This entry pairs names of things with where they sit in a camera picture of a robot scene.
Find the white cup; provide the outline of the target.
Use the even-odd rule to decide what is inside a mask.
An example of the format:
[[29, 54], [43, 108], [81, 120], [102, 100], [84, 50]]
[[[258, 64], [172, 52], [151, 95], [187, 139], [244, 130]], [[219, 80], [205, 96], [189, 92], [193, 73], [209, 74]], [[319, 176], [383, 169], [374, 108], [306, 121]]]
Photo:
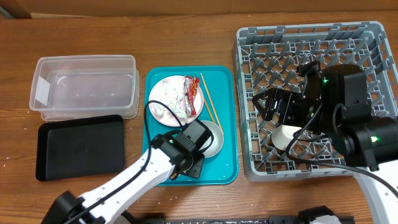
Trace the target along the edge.
[[300, 130], [300, 127], [281, 124], [272, 131], [271, 144], [279, 152], [285, 152], [286, 147], [293, 140], [294, 134]]

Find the white napkin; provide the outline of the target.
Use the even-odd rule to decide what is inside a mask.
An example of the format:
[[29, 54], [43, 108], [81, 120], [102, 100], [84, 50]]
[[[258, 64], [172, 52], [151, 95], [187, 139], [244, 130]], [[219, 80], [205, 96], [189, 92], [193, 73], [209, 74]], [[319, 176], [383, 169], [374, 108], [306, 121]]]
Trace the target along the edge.
[[154, 100], [159, 101], [170, 108], [174, 114], [180, 119], [187, 119], [187, 114], [182, 109], [183, 93], [174, 85], [161, 83], [155, 89]]

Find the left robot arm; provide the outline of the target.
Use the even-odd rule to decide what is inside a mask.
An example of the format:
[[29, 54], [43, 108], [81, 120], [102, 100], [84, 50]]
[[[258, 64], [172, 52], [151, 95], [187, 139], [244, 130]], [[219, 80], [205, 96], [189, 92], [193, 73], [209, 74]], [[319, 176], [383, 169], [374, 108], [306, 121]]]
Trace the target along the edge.
[[43, 223], [113, 223], [148, 190], [180, 175], [200, 176], [205, 152], [218, 144], [205, 122], [194, 120], [181, 129], [158, 134], [133, 165], [91, 191], [58, 196]]

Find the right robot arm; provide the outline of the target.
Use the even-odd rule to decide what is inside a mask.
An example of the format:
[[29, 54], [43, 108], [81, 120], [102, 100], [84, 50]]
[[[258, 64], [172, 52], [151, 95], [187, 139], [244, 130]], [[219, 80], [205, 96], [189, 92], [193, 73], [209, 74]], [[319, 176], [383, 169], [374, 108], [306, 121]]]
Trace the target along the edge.
[[[397, 118], [372, 115], [367, 78], [359, 65], [321, 68], [319, 61], [297, 67], [303, 77], [301, 92], [270, 88], [253, 96], [252, 103], [265, 121], [279, 115], [279, 124], [298, 131], [285, 147], [291, 161], [336, 167], [354, 172], [374, 223], [397, 223]], [[332, 140], [345, 164], [301, 159], [290, 151], [304, 131]]]

